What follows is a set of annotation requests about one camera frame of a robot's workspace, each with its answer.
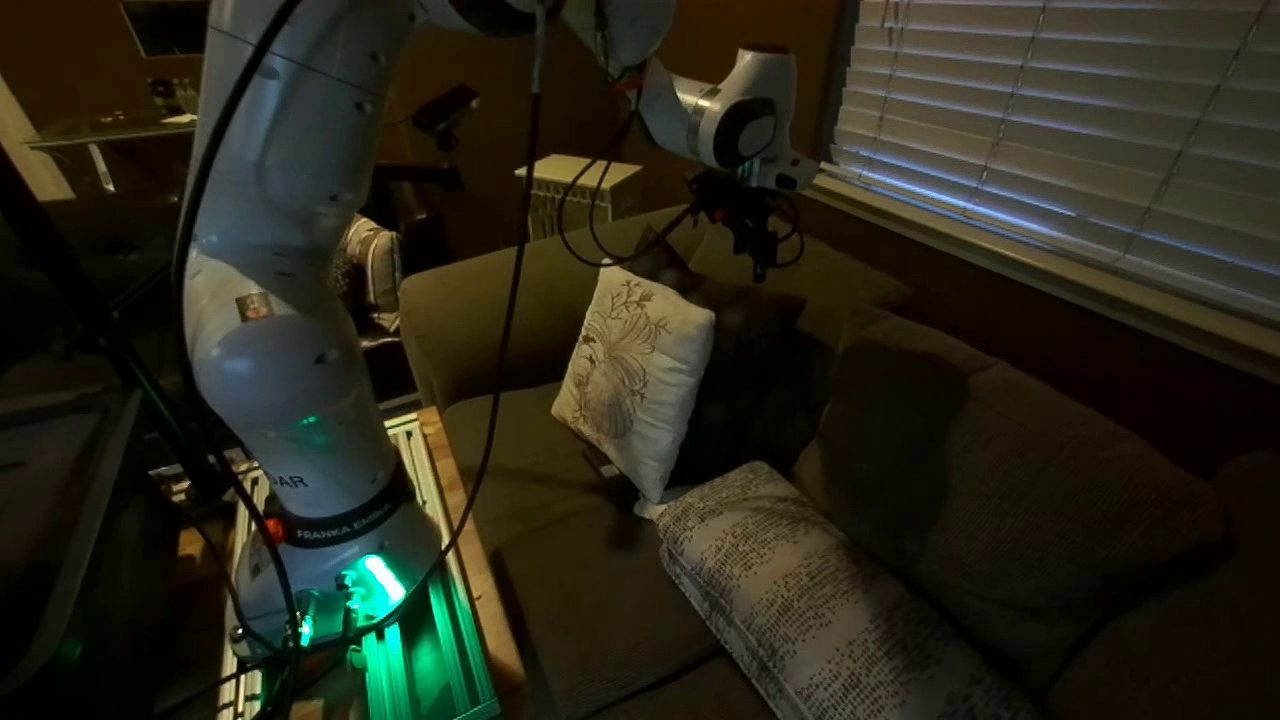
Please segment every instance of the window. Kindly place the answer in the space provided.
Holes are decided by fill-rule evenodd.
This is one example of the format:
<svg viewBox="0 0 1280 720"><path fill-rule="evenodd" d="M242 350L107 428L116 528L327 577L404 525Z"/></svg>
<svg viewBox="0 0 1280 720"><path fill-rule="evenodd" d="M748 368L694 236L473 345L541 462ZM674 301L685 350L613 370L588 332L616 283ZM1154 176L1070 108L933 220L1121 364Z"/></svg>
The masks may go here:
<svg viewBox="0 0 1280 720"><path fill-rule="evenodd" d="M861 0L846 185L1280 325L1280 0Z"/></svg>

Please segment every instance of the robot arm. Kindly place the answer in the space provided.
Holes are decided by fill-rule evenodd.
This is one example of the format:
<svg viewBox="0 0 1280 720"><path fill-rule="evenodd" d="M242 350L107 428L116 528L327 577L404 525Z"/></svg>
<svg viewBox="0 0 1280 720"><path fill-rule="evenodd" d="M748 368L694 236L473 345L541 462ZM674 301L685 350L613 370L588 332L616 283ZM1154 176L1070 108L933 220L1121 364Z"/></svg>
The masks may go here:
<svg viewBox="0 0 1280 720"><path fill-rule="evenodd" d="M327 293L327 263L373 170L379 104L417 29L533 31L538 0L303 0L224 108L261 31L285 0L214 0L201 120L231 110L214 148L198 127L203 193L187 189L184 341L203 400L271 480L300 611L331 606L343 573L379 556L408 589L437 558L437 528L404 489L353 319ZM653 135L751 189L792 189L792 59L741 53L726 83L674 74L653 59L674 0L581 0L605 67L641 72ZM237 591L255 634L285 640L289 611L265 537L242 552Z"/></svg>

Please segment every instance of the couch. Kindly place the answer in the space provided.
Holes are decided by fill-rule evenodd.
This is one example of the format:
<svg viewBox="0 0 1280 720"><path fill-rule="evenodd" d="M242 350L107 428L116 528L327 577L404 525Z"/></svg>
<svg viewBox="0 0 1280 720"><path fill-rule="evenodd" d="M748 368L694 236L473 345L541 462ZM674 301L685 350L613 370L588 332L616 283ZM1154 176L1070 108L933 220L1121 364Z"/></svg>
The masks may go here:
<svg viewBox="0 0 1280 720"><path fill-rule="evenodd" d="M600 240L634 253L669 220ZM665 253L634 271L751 275L722 224L679 224ZM408 275L402 332L465 477L499 409L477 525L529 662L514 715L1280 710L1276 455L1189 477L899 314L899 278L811 240L751 288L803 307L737 376L728 455L645 519L636 489L549 413L597 267L529 245L499 368L507 271L514 253L491 253Z"/></svg>

